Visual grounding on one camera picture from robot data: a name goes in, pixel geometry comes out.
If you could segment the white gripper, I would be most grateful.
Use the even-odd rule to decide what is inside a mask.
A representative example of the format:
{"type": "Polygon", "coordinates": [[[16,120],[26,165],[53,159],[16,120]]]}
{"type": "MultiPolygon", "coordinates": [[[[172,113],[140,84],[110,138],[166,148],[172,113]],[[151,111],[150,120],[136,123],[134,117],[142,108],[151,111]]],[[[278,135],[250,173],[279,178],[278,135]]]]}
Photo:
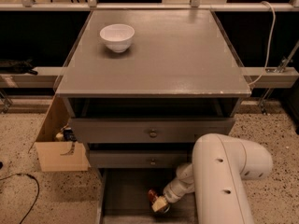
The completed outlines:
{"type": "Polygon", "coordinates": [[[166,208],[166,201],[169,203],[178,202],[185,194],[194,192],[194,184],[183,182],[177,178],[169,182],[163,191],[164,196],[158,196],[154,199],[152,210],[154,212],[163,211],[166,208]]]}

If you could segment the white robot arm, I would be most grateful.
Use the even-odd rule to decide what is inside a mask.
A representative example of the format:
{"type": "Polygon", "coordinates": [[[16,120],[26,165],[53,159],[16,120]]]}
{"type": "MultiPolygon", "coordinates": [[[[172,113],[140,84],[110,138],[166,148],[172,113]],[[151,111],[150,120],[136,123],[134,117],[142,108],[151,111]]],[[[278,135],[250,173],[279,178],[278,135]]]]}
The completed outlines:
{"type": "Polygon", "coordinates": [[[181,164],[176,177],[159,195],[148,192],[151,208],[166,212],[184,195],[195,195],[198,224],[254,224],[243,186],[245,180],[270,175],[273,160],[262,145],[218,133],[201,136],[192,161],[181,164]]]}

